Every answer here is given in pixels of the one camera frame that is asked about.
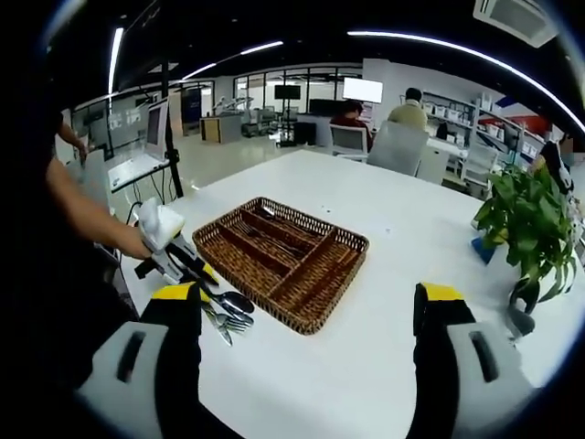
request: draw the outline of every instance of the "led strip light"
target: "led strip light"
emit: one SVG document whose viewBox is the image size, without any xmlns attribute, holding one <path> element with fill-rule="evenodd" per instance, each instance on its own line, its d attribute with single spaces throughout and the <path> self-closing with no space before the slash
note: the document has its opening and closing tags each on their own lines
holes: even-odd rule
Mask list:
<svg viewBox="0 0 585 439">
<path fill-rule="evenodd" d="M 422 43 L 431 43 L 431 44 L 436 44 L 437 46 L 444 46 L 446 48 L 454 48 L 456 50 L 460 50 L 461 52 L 465 52 L 465 53 L 468 53 L 470 55 L 474 55 L 478 58 L 484 59 L 488 62 L 491 62 L 492 64 L 495 64 L 498 67 L 501 67 L 502 69 L 508 70 L 510 73 L 515 74 L 518 78 L 525 80 L 533 87 L 542 91 L 544 94 L 546 94 L 549 97 L 550 100 L 552 100 L 556 105 L 558 105 L 558 107 L 563 112 L 565 112 L 573 120 L 573 122 L 575 122 L 575 124 L 581 129 L 581 131 L 583 133 L 585 133 L 585 124 L 583 124 L 583 122 L 579 119 L 579 117 L 577 117 L 577 115 L 575 113 L 573 113 L 567 105 L 565 105 L 557 96 L 555 96 L 552 93 L 552 91 L 545 88 L 545 86 L 543 86 L 542 84 L 540 84 L 536 80 L 533 80 L 525 73 L 523 73 L 520 70 L 515 69 L 514 67 L 500 61 L 499 59 L 492 58 L 489 55 L 485 55 L 484 53 L 478 52 L 477 50 L 473 50 L 472 48 L 466 48 L 464 46 L 459 46 L 457 44 L 449 43 L 447 41 L 442 41 L 442 40 L 436 39 L 436 38 L 420 37 L 418 35 L 400 34 L 400 33 L 396 33 L 396 32 L 372 32 L 372 31 L 368 31 L 368 30 L 350 31 L 350 32 L 347 32 L 347 34 L 350 37 L 388 37 L 388 38 L 409 39 L 412 41 L 419 41 Z"/>
</svg>

